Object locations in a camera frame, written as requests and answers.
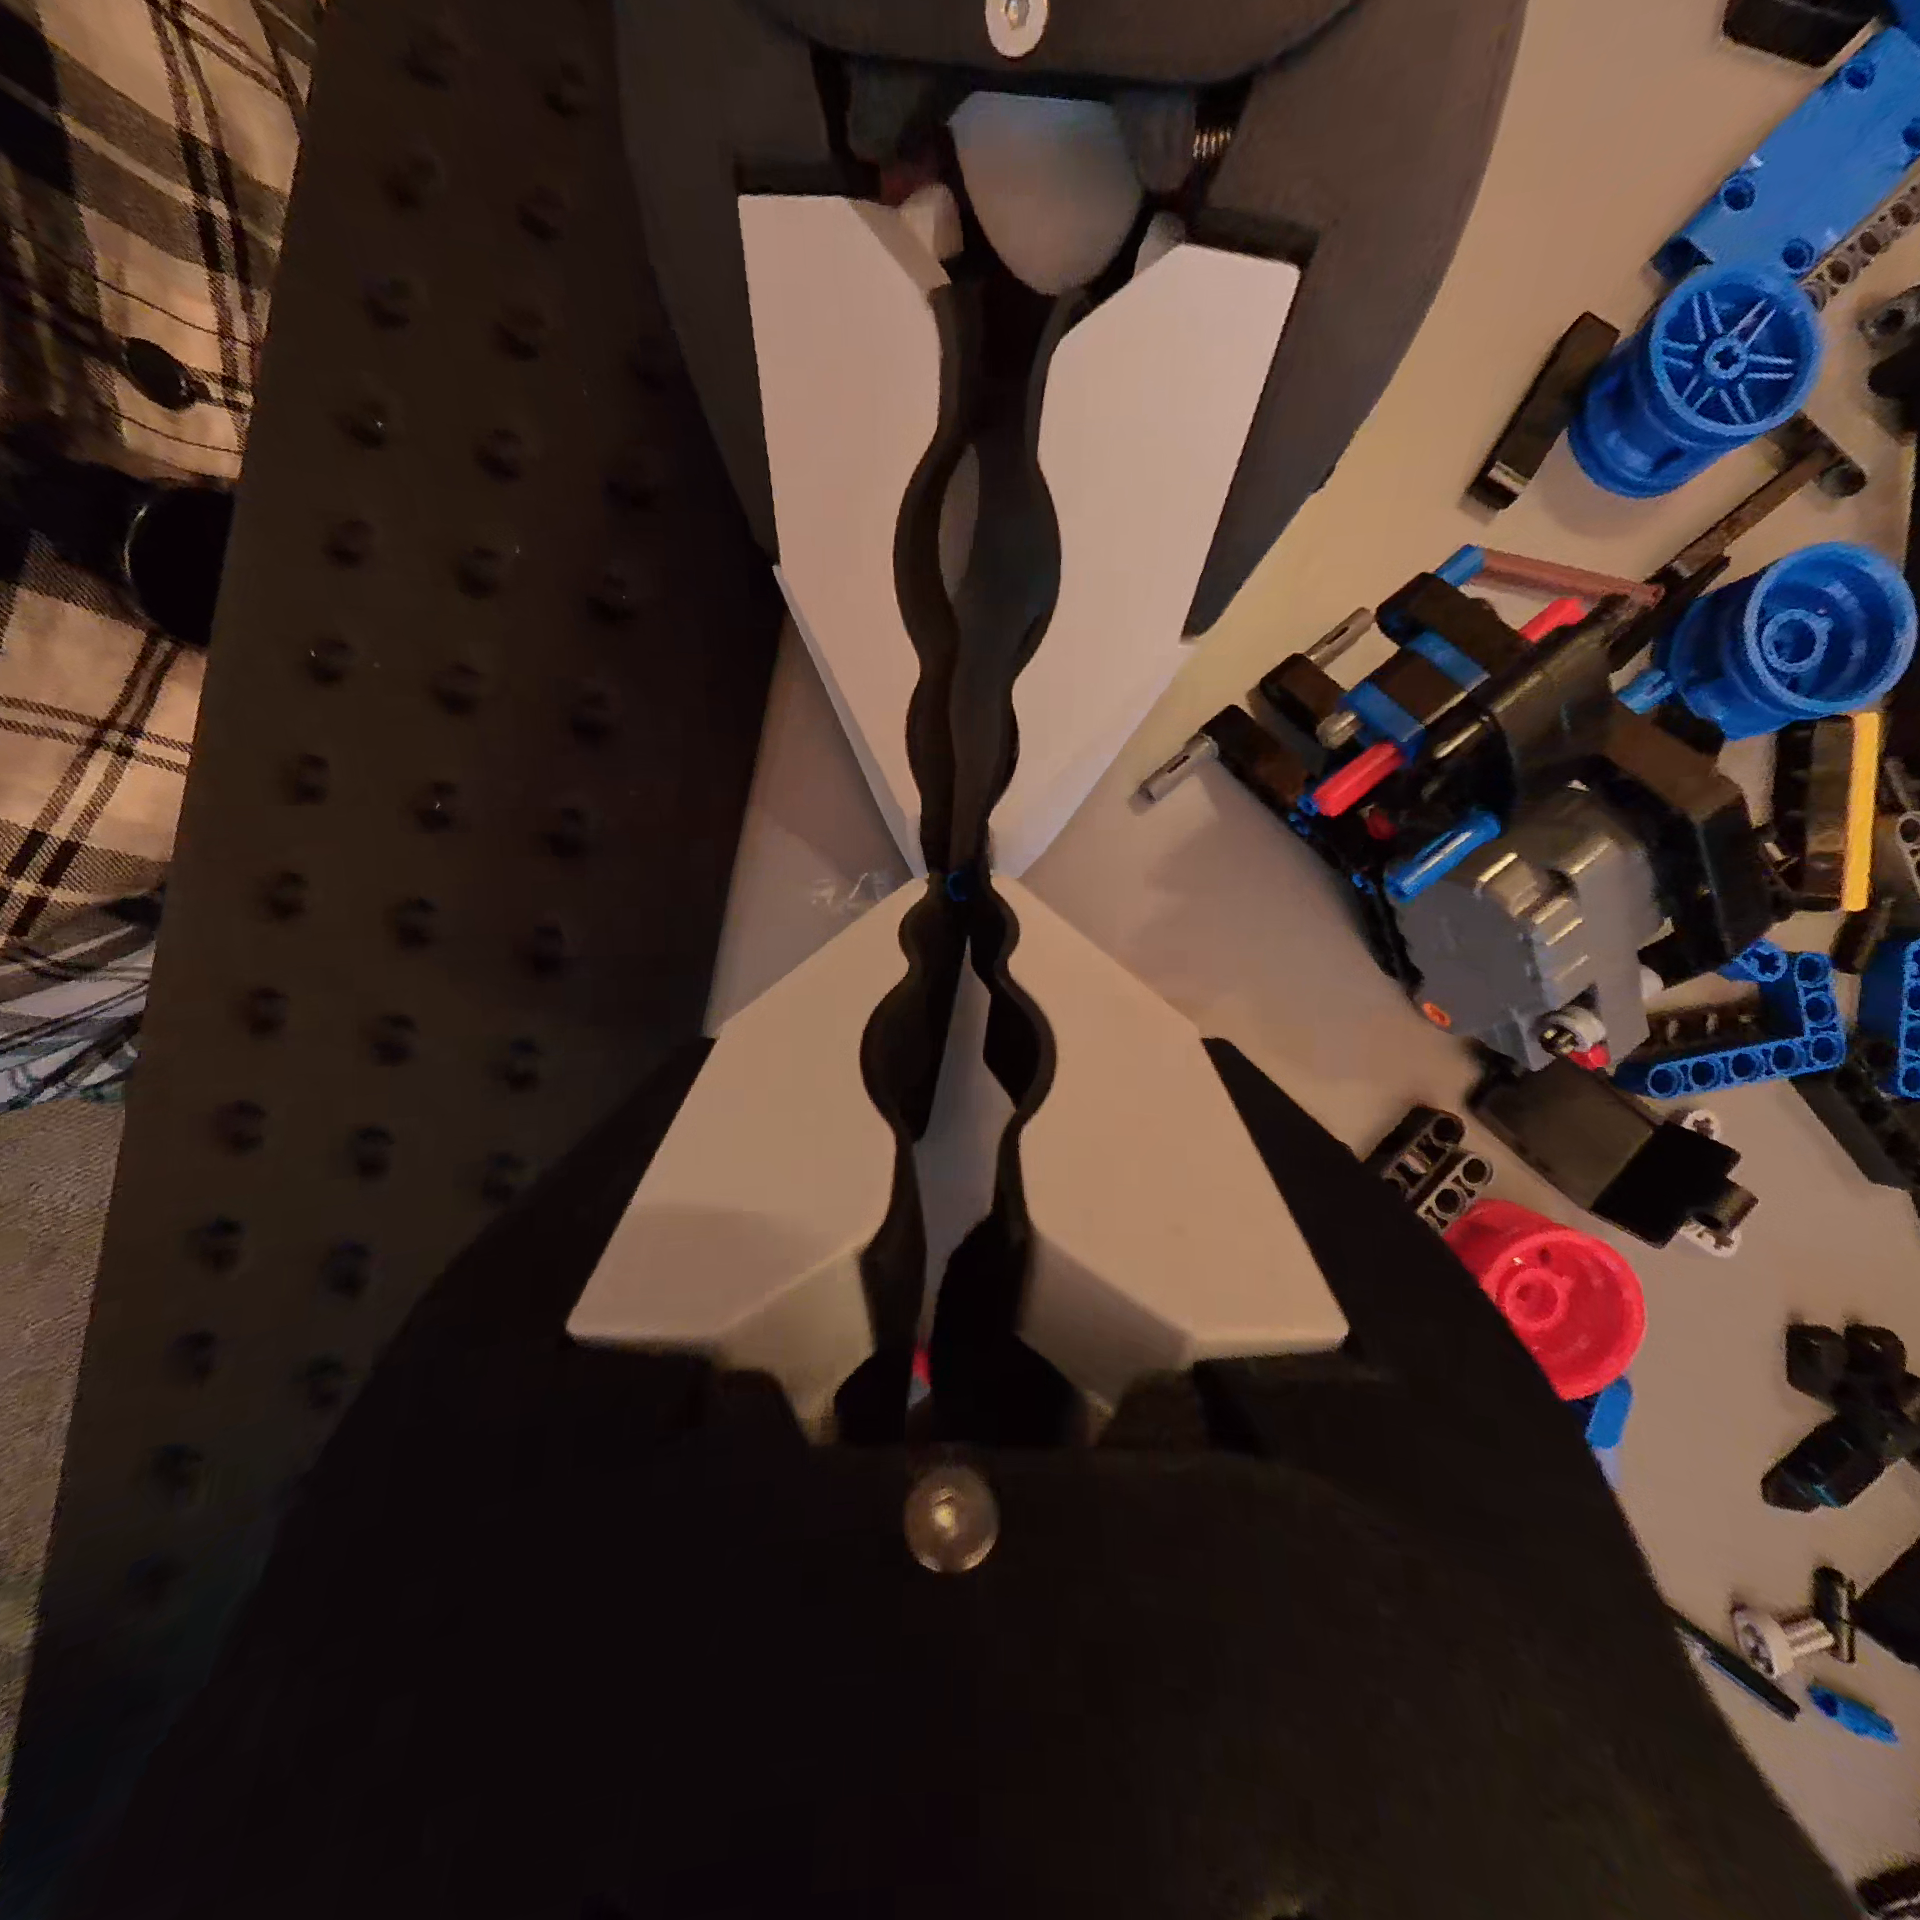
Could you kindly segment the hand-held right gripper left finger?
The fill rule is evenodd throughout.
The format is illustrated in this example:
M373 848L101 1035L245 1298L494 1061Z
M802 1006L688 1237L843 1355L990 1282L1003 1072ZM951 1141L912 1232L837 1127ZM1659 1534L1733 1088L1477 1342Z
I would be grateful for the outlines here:
M811 1431L862 1369L905 1360L960 953L944 887L907 882L727 1019L567 1335L768 1376Z

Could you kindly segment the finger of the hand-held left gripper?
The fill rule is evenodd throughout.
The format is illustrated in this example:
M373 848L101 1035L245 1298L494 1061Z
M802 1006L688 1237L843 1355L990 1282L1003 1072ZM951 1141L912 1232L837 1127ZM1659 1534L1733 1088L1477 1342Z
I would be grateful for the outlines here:
M933 297L965 245L953 192L898 206L743 194L775 578L910 873L926 873L905 715L919 681L896 590L905 489L942 414Z
M1301 270L1177 245L1067 327L1040 407L1058 592L1015 681L992 869L1022 878L1186 658L1184 626Z

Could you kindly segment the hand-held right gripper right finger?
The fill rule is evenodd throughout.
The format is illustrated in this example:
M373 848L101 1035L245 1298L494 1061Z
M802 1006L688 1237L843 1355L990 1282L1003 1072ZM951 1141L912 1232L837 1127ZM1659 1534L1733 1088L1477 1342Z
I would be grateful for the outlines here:
M1106 1413L1200 1362L1335 1353L1349 1317L1198 1026L1024 882L992 905L1015 1337Z

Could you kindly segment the black grey motor assembly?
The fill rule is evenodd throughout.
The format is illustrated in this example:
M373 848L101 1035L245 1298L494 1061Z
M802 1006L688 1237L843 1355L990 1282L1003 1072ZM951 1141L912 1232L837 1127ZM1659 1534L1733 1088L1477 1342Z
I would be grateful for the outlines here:
M1616 674L1719 583L1655 608L1502 592L1458 549L1218 709L1136 805L1227 773L1346 885L1381 971L1497 1065L1605 1070L1648 1035L1641 974L1714 974L1785 914L1701 725Z

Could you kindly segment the grey desk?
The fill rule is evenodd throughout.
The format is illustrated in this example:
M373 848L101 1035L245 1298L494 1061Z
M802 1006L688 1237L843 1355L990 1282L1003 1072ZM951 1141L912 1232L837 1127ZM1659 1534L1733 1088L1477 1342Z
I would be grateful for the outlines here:
M1765 478L1749 448L1671 496L1627 501L1598 491L1557 448L1518 507L1486 517L1465 498L1561 329L1586 309L1630 329L1659 290L1650 258L1662 240L1817 80L1726 41L1721 11L1527 5L1470 229L1390 391L1024 878L1353 1147L1378 1141L1415 1099L1458 1111L1472 1061L1385 983L1333 878L1234 779L1209 766L1157 807L1136 807L1136 782L1269 665L1481 533L1534 558L1646 576ZM1810 411L1861 462L1865 489L1790 501L1739 544L1739 571L1822 539L1899 546L1906 448L1865 405L1854 306L1913 281L1906 235L1845 318L1831 313ZM878 869L905 871L805 647L782 635L709 1029L843 926L814 914L811 882ZM1865 1584L1915 1541L1911 1470L1835 1515L1785 1515L1760 1499L1760 1472L1815 1419L1785 1385L1787 1323L1886 1326L1915 1360L1915 1211L1865 1179L1797 1090L1749 1090L1710 1111L1760 1198L1739 1255L1648 1255L1611 1239L1650 1307L1621 1454L1623 1511L1664 1593L1723 1630L1733 1600L1797 1607L1815 1566ZM1883 1746L1810 1712L1776 1719L1687 1664L1847 1881L1915 1858L1913 1669L1872 1641L1851 1669L1817 1669L1897 1726L1902 1744Z

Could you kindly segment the black flat tile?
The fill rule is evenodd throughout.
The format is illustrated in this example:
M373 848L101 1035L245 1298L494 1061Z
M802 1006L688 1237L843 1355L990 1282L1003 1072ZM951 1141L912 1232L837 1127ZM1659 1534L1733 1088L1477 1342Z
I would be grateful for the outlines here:
M1470 503L1504 512L1522 498L1618 343L1621 329L1593 311L1573 320L1477 466L1467 485Z

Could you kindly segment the blue wheel rim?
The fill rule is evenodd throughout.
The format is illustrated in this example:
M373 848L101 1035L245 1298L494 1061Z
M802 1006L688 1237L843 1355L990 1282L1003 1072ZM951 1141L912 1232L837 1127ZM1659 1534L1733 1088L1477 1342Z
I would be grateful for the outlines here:
M1792 421L1817 384L1822 334L1799 281L1765 265L1696 270L1589 379L1568 425L1602 491L1678 491Z
M1810 544L1698 597L1618 702L1680 704L1737 743L1877 706L1913 651L1906 576L1863 544Z

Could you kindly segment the red wheel rim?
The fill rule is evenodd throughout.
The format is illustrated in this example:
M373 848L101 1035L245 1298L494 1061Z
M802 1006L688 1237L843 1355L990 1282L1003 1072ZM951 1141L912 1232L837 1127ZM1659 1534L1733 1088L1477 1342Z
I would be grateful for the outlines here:
M1589 1401L1627 1374L1646 1335L1637 1271L1607 1241L1499 1198L1445 1227L1561 1401Z

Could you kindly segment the blue flat holed panel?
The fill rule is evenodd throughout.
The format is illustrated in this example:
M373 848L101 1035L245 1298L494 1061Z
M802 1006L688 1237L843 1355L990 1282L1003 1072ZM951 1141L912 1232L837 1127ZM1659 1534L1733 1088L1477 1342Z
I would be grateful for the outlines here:
M1680 281L1765 267L1806 281L1890 201L1918 162L1918 41L1904 23L1863 41L1657 249Z

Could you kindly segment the black dotted mat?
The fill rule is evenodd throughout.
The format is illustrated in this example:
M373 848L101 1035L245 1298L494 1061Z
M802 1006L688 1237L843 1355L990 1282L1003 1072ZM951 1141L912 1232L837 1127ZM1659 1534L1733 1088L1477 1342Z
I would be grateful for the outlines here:
M5 1838L199 1685L434 1278L702 1024L779 613L615 5L336 5L89 1296Z

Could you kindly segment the black sloped panel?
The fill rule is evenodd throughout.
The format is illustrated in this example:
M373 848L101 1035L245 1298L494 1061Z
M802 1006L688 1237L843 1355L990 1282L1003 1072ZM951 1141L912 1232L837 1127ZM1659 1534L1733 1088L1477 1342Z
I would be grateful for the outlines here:
M1659 1115L1570 1058L1529 1072L1488 1063L1470 1090L1470 1113L1550 1189L1653 1250L1678 1243L1691 1211L1746 1195L1758 1202L1751 1216L1760 1207L1726 1141Z

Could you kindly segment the grey long beam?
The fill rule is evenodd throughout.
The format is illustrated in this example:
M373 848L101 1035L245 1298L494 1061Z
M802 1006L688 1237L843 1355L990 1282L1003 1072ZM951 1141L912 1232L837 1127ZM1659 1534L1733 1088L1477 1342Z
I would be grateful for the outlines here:
M1799 279L1815 311L1854 286L1861 274L1918 226L1918 181L1886 199L1870 219L1838 240L1833 249Z

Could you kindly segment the black thin beam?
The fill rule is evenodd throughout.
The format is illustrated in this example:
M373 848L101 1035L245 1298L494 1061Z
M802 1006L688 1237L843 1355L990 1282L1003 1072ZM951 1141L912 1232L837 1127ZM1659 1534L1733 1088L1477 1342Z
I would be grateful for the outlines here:
M1808 414L1776 425L1767 453L1774 473L1648 578L1659 599L1673 601L1719 576L1739 542L1787 501L1806 491L1849 501L1865 489L1865 469Z

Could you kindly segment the blue angle beam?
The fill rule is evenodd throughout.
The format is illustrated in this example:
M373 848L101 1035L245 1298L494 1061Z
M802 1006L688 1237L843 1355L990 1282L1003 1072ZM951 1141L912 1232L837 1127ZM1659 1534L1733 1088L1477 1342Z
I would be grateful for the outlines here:
M1643 1042L1611 1067L1621 1090L1673 1102L1842 1067L1849 1031L1824 951L1755 942L1719 976L1746 997L1650 1015Z
M1870 1081L1918 1099L1918 935L1886 937L1858 978L1856 1040Z

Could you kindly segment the black thin rod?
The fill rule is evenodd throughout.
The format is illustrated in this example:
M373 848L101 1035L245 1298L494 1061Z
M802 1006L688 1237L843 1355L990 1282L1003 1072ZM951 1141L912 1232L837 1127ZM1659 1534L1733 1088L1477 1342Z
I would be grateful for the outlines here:
M1803 1705L1799 1698L1749 1662L1737 1648L1717 1639L1671 1605L1666 1605L1666 1614L1680 1641L1739 1694L1781 1721L1797 1721L1801 1717Z

